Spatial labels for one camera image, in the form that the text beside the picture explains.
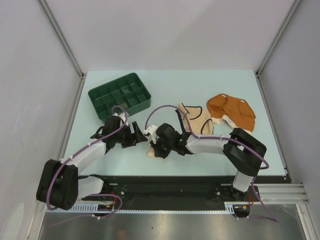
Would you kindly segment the peach boxer underwear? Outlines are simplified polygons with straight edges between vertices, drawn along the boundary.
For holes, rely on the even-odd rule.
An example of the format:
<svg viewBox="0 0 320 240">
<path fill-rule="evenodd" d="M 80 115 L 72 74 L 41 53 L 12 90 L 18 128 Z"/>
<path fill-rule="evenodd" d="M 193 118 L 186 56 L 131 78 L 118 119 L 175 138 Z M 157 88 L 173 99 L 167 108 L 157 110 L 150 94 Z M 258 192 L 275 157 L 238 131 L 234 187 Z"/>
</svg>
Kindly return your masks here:
<svg viewBox="0 0 320 240">
<path fill-rule="evenodd" d="M 155 150 L 154 150 L 154 148 L 153 148 L 152 146 L 150 146 L 150 147 L 148 148 L 147 156 L 148 156 L 149 158 L 155 158 L 155 157 L 156 157 L 156 156 L 155 156 Z"/>
</svg>

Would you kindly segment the beige navy-trimmed underwear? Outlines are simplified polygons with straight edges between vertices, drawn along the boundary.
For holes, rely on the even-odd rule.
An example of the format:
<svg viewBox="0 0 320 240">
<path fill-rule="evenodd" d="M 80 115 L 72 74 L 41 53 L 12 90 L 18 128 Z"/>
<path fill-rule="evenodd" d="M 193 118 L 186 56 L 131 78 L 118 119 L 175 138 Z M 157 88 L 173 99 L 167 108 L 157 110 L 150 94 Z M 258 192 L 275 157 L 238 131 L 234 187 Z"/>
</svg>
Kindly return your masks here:
<svg viewBox="0 0 320 240">
<path fill-rule="evenodd" d="M 192 130 L 196 135 L 213 135 L 214 123 L 209 111 L 202 106 L 187 106 L 183 103 L 176 110 L 182 132 Z"/>
</svg>

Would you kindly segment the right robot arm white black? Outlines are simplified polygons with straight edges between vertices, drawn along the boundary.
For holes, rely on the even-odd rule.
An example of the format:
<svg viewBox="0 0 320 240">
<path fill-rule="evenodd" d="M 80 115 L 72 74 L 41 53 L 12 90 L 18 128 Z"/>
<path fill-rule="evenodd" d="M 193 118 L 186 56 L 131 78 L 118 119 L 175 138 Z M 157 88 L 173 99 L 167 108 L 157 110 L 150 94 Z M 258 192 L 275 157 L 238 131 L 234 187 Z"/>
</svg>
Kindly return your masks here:
<svg viewBox="0 0 320 240">
<path fill-rule="evenodd" d="M 156 158 L 165 159 L 172 151 L 181 156 L 202 153 L 224 155 L 237 172 L 230 187 L 231 196 L 242 201 L 249 187 L 262 169 L 269 164 L 264 160 L 267 147 L 241 128 L 229 135 L 196 135 L 177 132 L 170 124 L 150 125 L 144 130 Z"/>
</svg>

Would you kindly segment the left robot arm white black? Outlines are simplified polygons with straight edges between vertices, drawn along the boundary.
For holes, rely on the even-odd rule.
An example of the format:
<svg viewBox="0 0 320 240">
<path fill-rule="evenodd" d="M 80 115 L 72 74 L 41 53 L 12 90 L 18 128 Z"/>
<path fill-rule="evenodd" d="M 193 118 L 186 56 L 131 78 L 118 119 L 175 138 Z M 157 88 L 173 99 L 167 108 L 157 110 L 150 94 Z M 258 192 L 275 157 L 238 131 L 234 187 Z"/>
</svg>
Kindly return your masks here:
<svg viewBox="0 0 320 240">
<path fill-rule="evenodd" d="M 111 188 L 105 184 L 106 179 L 97 174 L 81 177 L 81 173 L 115 145 L 128 148 L 147 140 L 135 121 L 129 124 L 123 114 L 109 116 L 78 153 L 45 163 L 36 199 L 63 210 L 69 210 L 76 201 L 88 196 L 107 199 Z"/>
</svg>

